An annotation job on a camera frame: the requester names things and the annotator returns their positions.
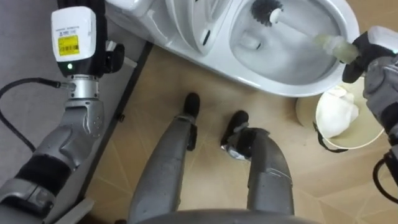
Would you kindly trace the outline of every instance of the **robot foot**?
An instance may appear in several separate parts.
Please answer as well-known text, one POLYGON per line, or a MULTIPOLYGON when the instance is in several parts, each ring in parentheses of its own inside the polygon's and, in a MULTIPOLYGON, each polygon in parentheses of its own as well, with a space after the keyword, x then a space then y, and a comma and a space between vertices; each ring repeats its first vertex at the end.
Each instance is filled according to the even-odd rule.
POLYGON ((223 138, 221 139, 221 146, 228 144, 228 139, 236 133, 236 128, 241 127, 243 124, 249 121, 249 115, 247 112, 240 110, 237 111, 228 123, 223 138))
POLYGON ((195 119, 199 115, 200 98, 196 93, 189 93, 185 98, 184 113, 193 116, 195 119))

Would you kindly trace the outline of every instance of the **white cloth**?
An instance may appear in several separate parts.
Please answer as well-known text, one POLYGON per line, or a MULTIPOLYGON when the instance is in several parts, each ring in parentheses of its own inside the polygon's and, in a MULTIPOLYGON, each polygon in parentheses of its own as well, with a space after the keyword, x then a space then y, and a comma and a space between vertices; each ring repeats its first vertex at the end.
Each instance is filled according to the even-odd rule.
POLYGON ((358 115, 359 108, 354 104, 354 95, 337 86, 327 91, 318 103, 318 129, 324 138, 338 136, 349 128, 358 115))

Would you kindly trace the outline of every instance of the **toilet brush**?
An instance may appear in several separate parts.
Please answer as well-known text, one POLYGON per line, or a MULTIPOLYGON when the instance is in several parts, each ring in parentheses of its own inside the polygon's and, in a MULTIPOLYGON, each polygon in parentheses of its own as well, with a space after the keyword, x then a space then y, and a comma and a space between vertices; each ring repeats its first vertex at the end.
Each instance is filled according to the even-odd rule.
POLYGON ((348 43, 344 37, 312 32, 307 24, 300 23, 296 18, 286 14, 283 4, 278 0, 255 0, 250 11, 255 20, 267 27, 281 22, 299 31, 341 62, 349 64, 359 56, 357 47, 348 43))

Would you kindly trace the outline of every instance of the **yellow label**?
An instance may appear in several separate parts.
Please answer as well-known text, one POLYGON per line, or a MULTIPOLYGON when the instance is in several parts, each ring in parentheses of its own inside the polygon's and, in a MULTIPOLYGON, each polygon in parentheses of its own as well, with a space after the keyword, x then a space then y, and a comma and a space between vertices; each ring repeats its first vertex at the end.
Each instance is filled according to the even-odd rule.
POLYGON ((77 35, 58 38, 58 48, 61 56, 80 53, 79 38, 77 35))

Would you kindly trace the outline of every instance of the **white toilet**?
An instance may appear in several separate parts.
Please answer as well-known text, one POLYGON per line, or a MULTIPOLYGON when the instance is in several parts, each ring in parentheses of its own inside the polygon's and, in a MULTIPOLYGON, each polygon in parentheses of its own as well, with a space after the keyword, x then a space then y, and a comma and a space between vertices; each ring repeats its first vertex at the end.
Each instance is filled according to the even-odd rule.
MULTIPOLYGON (((107 0, 107 16, 133 34, 237 82, 277 95, 313 96, 341 82, 344 65, 283 23, 265 27, 254 0, 107 0)), ((280 0, 311 32, 359 36, 345 0, 280 0)))

